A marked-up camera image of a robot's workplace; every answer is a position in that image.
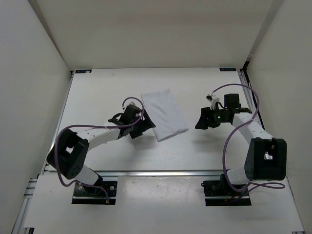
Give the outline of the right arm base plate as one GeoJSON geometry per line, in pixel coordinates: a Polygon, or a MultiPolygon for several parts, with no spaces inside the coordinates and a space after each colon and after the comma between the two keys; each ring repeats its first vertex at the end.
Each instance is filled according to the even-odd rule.
{"type": "Polygon", "coordinates": [[[251,206],[248,190],[234,191],[226,181],[205,180],[201,183],[206,207],[251,206]]]}

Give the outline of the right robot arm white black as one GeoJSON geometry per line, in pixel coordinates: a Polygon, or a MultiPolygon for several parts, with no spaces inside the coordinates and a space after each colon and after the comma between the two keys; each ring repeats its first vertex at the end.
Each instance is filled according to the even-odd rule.
{"type": "Polygon", "coordinates": [[[209,107],[201,109],[195,128],[207,130],[230,123],[249,145],[244,165],[222,173],[219,181],[202,183],[209,196],[243,194],[255,181],[282,181],[286,176],[287,144],[268,134],[253,119],[249,108],[242,107],[238,94],[226,94],[224,104],[215,95],[208,95],[209,107]]]}

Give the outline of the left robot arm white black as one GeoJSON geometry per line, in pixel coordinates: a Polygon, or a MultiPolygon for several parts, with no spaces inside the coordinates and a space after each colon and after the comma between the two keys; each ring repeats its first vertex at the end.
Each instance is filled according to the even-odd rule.
{"type": "Polygon", "coordinates": [[[47,162],[66,179],[79,183],[90,195],[105,195],[102,177],[84,165],[87,153],[93,148],[129,135],[137,138],[155,124],[147,112],[134,104],[129,104],[123,113],[118,113],[101,128],[91,127],[82,132],[66,129],[47,156],[47,162]]]}

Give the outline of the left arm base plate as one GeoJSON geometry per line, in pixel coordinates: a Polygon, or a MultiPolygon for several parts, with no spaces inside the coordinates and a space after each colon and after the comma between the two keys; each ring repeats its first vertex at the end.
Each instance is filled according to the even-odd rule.
{"type": "Polygon", "coordinates": [[[115,205],[117,196],[117,180],[103,180],[101,182],[101,186],[105,189],[109,200],[107,200],[106,193],[102,189],[90,188],[76,183],[72,196],[72,204],[115,205]]]}

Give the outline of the white skirt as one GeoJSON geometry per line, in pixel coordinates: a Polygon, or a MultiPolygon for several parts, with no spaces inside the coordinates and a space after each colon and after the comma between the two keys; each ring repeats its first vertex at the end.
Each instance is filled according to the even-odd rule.
{"type": "Polygon", "coordinates": [[[153,132],[158,142],[189,130],[170,89],[143,93],[141,98],[147,114],[155,124],[153,132]]]}

